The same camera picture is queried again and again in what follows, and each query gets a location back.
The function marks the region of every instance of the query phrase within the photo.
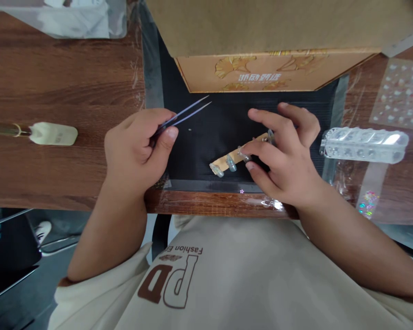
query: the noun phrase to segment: beige t-shirt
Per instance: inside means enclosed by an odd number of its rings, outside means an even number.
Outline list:
[[[413,304],[361,288],[290,221],[195,217],[151,266],[150,247],[59,287],[49,329],[413,329]]]

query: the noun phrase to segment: hand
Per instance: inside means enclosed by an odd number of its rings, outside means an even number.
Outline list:
[[[143,198],[145,191],[159,180],[179,131],[176,127],[168,127],[154,148],[150,138],[160,124],[175,115],[167,109],[142,110],[107,132],[104,185],[109,186],[110,191],[123,198]]]
[[[309,153],[320,131],[318,119],[308,110],[287,103],[280,103],[278,111],[281,115],[257,109],[248,111],[250,119],[274,132],[277,147],[261,141],[247,143],[242,152],[258,156],[271,171],[266,173],[254,162],[246,163],[246,167],[269,197],[297,208],[311,206],[318,202],[325,186]]]

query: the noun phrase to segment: fingernail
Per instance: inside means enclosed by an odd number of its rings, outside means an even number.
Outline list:
[[[167,134],[172,140],[176,140],[179,130],[176,127],[171,126],[167,129]]]
[[[246,168],[250,171],[254,168],[254,163],[253,162],[247,162],[245,164]]]

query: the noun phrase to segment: box lid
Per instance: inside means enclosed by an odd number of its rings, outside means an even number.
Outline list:
[[[147,0],[172,57],[384,47],[413,33],[413,0]]]

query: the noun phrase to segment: clear plastic case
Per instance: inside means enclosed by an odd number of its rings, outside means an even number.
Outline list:
[[[127,33],[125,0],[0,0],[0,11],[57,39],[117,39]]]
[[[327,158],[396,164],[407,145],[408,135],[401,131],[334,127],[323,135],[320,153]]]

